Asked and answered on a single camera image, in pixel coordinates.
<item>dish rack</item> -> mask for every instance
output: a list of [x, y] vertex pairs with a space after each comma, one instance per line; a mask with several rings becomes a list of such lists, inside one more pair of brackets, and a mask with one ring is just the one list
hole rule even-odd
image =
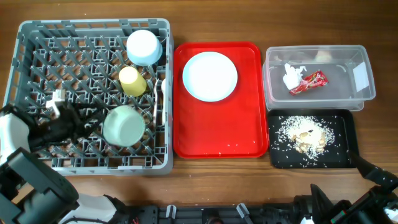
[[[126, 54], [128, 36], [146, 29], [160, 40], [163, 54], [151, 67], [132, 64]], [[39, 151], [39, 159], [62, 175], [164, 175], [172, 170], [172, 61], [174, 40], [165, 19], [93, 19], [25, 21], [19, 26], [4, 104], [14, 103], [30, 113], [50, 114], [45, 102], [56, 89], [66, 90], [71, 103], [97, 103], [111, 110], [131, 105], [148, 123], [153, 120], [155, 94], [159, 94], [156, 126], [131, 147], [116, 147], [101, 138], [102, 124], [76, 145], [52, 146]], [[136, 67], [149, 91], [127, 96], [118, 80], [120, 69]], [[167, 99], [162, 108], [161, 99]], [[162, 109], [165, 124], [161, 125]]]

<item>wood grain surface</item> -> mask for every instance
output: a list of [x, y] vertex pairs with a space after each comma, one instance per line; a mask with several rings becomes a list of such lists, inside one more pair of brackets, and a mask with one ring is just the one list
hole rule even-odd
[[[0, 3], [0, 98], [4, 98], [18, 26], [26, 20], [163, 17], [176, 47], [184, 42], [251, 41], [271, 46], [361, 44], [371, 62], [376, 98], [354, 112], [361, 155], [398, 175], [397, 1], [36, 0]], [[85, 194], [134, 205], [232, 205], [288, 202], [317, 184], [332, 200], [356, 200], [372, 183], [356, 169], [275, 169], [258, 159], [185, 160], [174, 156], [160, 177], [68, 177]]]

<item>white plate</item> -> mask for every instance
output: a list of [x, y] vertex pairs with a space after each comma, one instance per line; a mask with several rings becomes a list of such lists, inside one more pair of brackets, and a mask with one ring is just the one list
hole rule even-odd
[[216, 102], [229, 96], [238, 81], [234, 63], [217, 52], [193, 56], [185, 65], [182, 81], [188, 92], [198, 100]]

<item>red wrapper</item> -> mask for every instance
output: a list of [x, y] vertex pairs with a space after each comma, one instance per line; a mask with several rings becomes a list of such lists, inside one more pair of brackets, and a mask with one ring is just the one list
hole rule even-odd
[[298, 87], [291, 90], [289, 93], [291, 95], [299, 94], [303, 91], [307, 91], [311, 88], [324, 86], [329, 83], [329, 80], [326, 78], [325, 74], [321, 70], [316, 71], [315, 73], [305, 77]]

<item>yellow cup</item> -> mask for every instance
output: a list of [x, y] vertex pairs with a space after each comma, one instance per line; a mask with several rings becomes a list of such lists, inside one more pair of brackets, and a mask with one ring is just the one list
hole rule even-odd
[[124, 67], [119, 73], [119, 80], [127, 95], [140, 96], [147, 88], [145, 79], [133, 67]]

